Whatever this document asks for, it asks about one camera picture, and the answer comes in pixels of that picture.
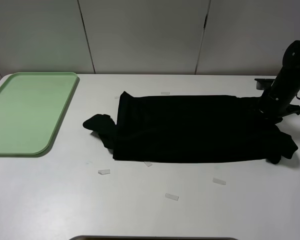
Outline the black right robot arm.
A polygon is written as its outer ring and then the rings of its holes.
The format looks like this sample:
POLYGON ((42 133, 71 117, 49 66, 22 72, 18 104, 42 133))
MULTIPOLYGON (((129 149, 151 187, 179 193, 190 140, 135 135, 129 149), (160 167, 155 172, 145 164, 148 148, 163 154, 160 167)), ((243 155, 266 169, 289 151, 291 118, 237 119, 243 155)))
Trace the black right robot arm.
POLYGON ((256 78, 255 81, 256 89, 263 91, 255 107, 260 117, 278 123, 283 117, 300 115, 300 106, 291 104, 300 91, 300 40, 286 49, 275 79, 256 78))

